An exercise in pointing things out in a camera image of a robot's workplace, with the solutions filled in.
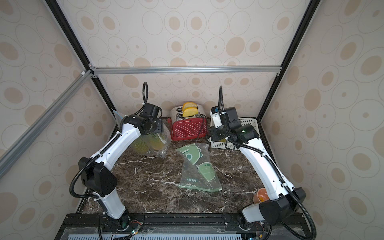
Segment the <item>green printed zip-top bag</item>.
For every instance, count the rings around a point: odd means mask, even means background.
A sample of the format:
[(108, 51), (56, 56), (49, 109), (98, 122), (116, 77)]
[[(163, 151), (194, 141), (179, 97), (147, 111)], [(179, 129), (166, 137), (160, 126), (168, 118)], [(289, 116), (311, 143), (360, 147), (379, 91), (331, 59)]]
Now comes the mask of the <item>green printed zip-top bag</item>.
[(222, 185), (210, 161), (209, 145), (193, 143), (176, 149), (184, 158), (182, 177), (179, 188), (218, 192)]

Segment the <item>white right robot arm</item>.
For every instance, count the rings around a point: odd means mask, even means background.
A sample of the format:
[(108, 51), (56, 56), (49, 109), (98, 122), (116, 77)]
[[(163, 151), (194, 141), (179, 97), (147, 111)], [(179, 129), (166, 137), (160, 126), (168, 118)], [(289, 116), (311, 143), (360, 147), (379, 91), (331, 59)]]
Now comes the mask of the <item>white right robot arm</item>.
[[(249, 205), (242, 209), (246, 223), (266, 222), (270, 226), (281, 224), (292, 235), (300, 240), (314, 240), (317, 237), (315, 223), (303, 202), (306, 192), (296, 188), (281, 172), (264, 147), (263, 141), (250, 125), (242, 125), (234, 107), (227, 108), (224, 104), (223, 89), (219, 88), (218, 106), (210, 111), (213, 126), (209, 128), (212, 141), (225, 140), (232, 144), (248, 159), (261, 179), (269, 197), (268, 200)], [(284, 220), (301, 210), (310, 226), (309, 236), (298, 234)]]

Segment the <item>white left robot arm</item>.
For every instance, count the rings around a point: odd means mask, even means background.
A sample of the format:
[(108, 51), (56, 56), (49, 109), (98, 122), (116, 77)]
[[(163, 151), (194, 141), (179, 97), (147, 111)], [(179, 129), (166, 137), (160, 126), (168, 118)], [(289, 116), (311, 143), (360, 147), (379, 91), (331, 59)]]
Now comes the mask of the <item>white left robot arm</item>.
[(124, 116), (118, 131), (103, 148), (91, 157), (79, 160), (79, 172), (70, 183), (69, 193), (78, 199), (92, 198), (118, 229), (128, 227), (130, 217), (117, 193), (118, 180), (112, 173), (117, 160), (140, 136), (161, 133), (162, 109), (148, 103), (149, 87), (143, 84), (143, 106), (134, 114)]

